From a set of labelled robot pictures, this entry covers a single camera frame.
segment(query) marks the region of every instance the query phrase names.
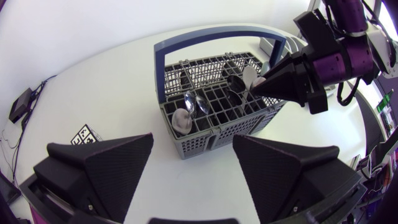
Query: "white table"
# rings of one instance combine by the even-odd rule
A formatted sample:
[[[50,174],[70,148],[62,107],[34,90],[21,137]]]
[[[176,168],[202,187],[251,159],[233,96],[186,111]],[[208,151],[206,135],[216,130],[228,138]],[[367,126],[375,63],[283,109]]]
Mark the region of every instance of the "white table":
[[[228,25],[273,29],[257,24]],[[47,157],[49,142],[69,144],[85,123],[104,140],[152,132],[154,147],[126,223],[146,223],[151,217],[179,220],[233,217],[241,223],[259,223],[232,145],[181,160],[158,106],[154,44],[208,27],[214,26],[176,30],[121,45],[50,80],[22,141],[16,174],[18,183],[32,175],[33,166]],[[258,37],[234,37],[179,50],[166,56],[166,64],[245,51],[268,60],[259,48]],[[336,145],[340,147],[339,158],[349,164],[354,156],[365,154],[365,130],[359,106],[353,100],[349,106],[342,107],[335,96],[328,99],[328,104],[329,111],[311,115],[308,107],[287,103],[255,136],[307,146]],[[18,130],[19,127],[8,123],[4,134],[16,142]],[[22,197],[12,209],[17,217],[31,219],[28,204]]]

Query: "cutlery basket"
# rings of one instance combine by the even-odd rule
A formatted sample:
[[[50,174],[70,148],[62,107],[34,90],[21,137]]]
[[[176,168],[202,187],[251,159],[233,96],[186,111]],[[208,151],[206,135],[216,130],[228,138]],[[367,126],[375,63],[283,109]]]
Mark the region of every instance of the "cutlery basket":
[[[273,67],[285,45],[285,37],[268,29],[228,26],[198,30],[160,42],[155,49],[155,80],[160,111],[167,130],[182,159],[188,159],[232,142],[235,134],[252,134],[264,128],[285,101],[253,96],[248,90],[238,93],[242,105],[233,106],[226,97],[229,75],[242,78],[243,69],[252,66],[259,74],[260,62],[250,52],[225,53],[208,58],[164,65],[165,54],[193,44],[223,37],[258,36],[276,40],[270,65]],[[192,130],[187,135],[174,131],[172,116],[177,108],[186,109],[184,93],[193,91],[209,102],[210,112],[197,110]]]

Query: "metal spoon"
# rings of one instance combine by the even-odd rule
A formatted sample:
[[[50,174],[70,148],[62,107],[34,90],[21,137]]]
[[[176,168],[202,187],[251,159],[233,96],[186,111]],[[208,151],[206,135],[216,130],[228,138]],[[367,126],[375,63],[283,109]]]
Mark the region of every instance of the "metal spoon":
[[[269,65],[269,62],[264,62],[261,67],[260,76],[263,77],[270,69],[271,66]]]
[[[231,102],[232,106],[239,106],[242,105],[241,97],[235,93],[233,90],[226,91],[226,97]]]
[[[187,111],[189,112],[192,118],[195,118],[195,116],[197,115],[197,110],[196,110],[197,99],[195,97],[195,94],[191,91],[187,91],[184,94],[184,101],[185,101],[185,106],[187,107]]]
[[[206,99],[204,99],[203,97],[201,97],[201,96],[197,96],[197,103],[198,103],[198,106],[199,106],[199,108],[205,113],[205,114],[209,114],[209,112],[210,112],[210,105],[209,105],[209,102],[207,102],[207,100]]]
[[[230,75],[226,79],[226,82],[231,90],[235,91],[236,93],[240,93],[244,91],[245,84],[243,80],[237,75]]]
[[[177,109],[172,116],[172,127],[174,131],[186,135],[192,129],[192,118],[190,113],[185,109]]]

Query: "purple robot arm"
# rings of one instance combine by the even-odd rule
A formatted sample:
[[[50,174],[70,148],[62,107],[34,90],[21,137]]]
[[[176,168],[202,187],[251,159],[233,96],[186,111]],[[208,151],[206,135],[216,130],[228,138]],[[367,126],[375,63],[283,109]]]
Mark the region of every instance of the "purple robot arm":
[[[325,86],[339,83],[337,99],[346,106],[354,97],[360,79],[369,85],[380,71],[390,77],[398,75],[395,74],[398,73],[396,46],[385,30],[376,27],[383,27],[376,16],[373,21],[366,19],[364,6],[373,12],[364,1],[323,2],[328,20],[319,10],[304,12],[294,19],[308,45],[300,52],[286,55],[267,72],[266,80],[252,89],[255,95],[294,101],[301,106],[308,102],[311,114],[316,114],[328,110]],[[357,78],[357,82],[343,100],[343,82],[352,78]]]

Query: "blue handle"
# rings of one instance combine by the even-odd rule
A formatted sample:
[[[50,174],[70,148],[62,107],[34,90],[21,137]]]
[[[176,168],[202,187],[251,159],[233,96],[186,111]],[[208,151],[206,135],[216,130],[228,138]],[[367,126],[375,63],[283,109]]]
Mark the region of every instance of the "blue handle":
[[[166,102],[164,91],[164,68],[166,54],[209,40],[242,36],[275,39],[274,49],[272,50],[269,64],[271,67],[273,67],[279,61],[285,46],[286,38],[282,34],[273,30],[253,26],[226,26],[196,30],[163,40],[162,42],[155,44],[155,82],[157,99],[159,103]]]

